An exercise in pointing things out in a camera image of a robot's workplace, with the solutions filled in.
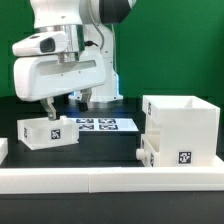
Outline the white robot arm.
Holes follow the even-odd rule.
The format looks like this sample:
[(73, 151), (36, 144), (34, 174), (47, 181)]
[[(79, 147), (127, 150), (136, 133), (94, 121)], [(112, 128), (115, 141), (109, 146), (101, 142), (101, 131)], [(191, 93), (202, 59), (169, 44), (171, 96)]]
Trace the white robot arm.
[(37, 32), (12, 47), (16, 95), (41, 102), (51, 120), (56, 96), (73, 93), (82, 112), (120, 100), (107, 26), (124, 21), (136, 1), (30, 0)]

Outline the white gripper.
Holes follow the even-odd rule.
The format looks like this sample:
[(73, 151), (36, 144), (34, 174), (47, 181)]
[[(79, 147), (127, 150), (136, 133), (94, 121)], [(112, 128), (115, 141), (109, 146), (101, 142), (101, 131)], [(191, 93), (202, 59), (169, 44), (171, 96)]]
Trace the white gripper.
[(91, 88), (105, 81), (100, 54), (82, 55), (79, 61), (64, 63), (59, 62), (57, 55), (24, 57), (14, 64), (16, 95), (23, 101), (40, 100), (50, 121), (57, 119), (53, 97), (81, 90), (78, 107), (81, 112), (86, 112)]

